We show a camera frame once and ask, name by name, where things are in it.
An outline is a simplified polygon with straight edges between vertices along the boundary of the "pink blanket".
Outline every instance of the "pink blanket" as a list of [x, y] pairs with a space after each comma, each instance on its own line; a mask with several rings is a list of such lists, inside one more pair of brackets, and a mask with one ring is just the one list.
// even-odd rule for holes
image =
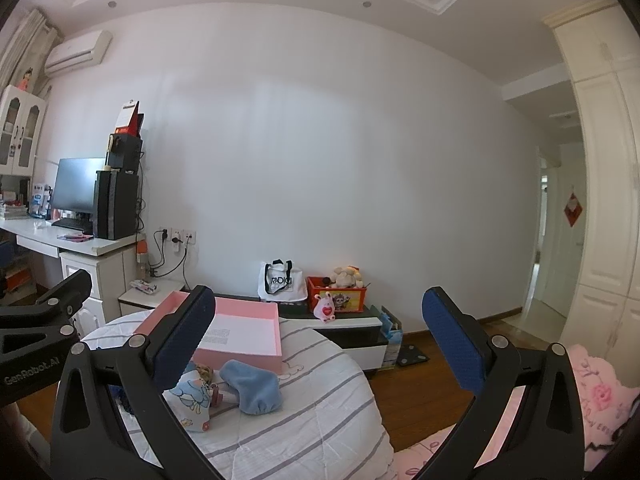
[[[582, 405], [584, 423], [584, 470], [592, 471], [612, 447], [620, 427], [631, 415], [640, 388], [626, 388], [616, 378], [613, 367], [604, 359], [590, 357], [580, 345], [569, 348]], [[494, 459], [509, 433], [518, 412], [524, 386], [514, 389], [500, 423], [484, 450], [478, 465]], [[409, 480], [420, 471], [440, 447], [453, 426], [440, 430], [423, 441], [394, 455], [398, 480]]]

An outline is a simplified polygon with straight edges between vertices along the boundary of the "red decoration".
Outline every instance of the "red decoration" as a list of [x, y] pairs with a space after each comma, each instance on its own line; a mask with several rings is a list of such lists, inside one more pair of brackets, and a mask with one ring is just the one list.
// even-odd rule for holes
[[580, 201], [578, 197], [571, 193], [569, 200], [566, 201], [566, 206], [564, 206], [564, 214], [566, 215], [567, 220], [569, 221], [569, 225], [571, 227], [578, 221], [578, 217], [582, 213], [582, 206], [580, 205]]

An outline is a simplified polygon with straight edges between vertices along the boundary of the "computer tower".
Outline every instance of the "computer tower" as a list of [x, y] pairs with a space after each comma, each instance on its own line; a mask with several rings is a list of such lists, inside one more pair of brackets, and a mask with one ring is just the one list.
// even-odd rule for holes
[[98, 171], [94, 190], [94, 236], [119, 240], [136, 233], [138, 176]]

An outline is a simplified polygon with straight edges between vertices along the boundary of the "blue gripper pad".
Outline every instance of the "blue gripper pad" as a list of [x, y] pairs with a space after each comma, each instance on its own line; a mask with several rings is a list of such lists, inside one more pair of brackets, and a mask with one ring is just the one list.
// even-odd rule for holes
[[215, 313], [213, 291], [198, 285], [173, 314], [164, 316], [151, 331], [146, 356], [158, 392], [178, 383]]
[[[477, 397], [484, 386], [487, 360], [490, 357], [481, 353], [479, 348], [481, 343], [478, 340], [474, 343], [467, 336], [461, 326], [461, 322], [465, 323], [463, 317], [467, 316], [460, 312], [442, 288], [433, 287], [424, 293], [422, 297], [424, 322], [436, 339], [436, 343], [456, 376], [460, 388], [469, 390]], [[478, 332], [475, 332], [470, 336], [478, 336]]]

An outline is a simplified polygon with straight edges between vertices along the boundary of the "white striped duvet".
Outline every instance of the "white striped duvet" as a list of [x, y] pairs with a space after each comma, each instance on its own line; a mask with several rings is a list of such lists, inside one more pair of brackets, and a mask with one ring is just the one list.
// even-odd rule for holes
[[[148, 312], [121, 317], [84, 341], [122, 345]], [[189, 433], [228, 480], [390, 480], [393, 449], [369, 383], [340, 347], [296, 320], [280, 320], [283, 408], [245, 415], [224, 405], [210, 430]], [[140, 456], [159, 465], [136, 419], [122, 418]]]

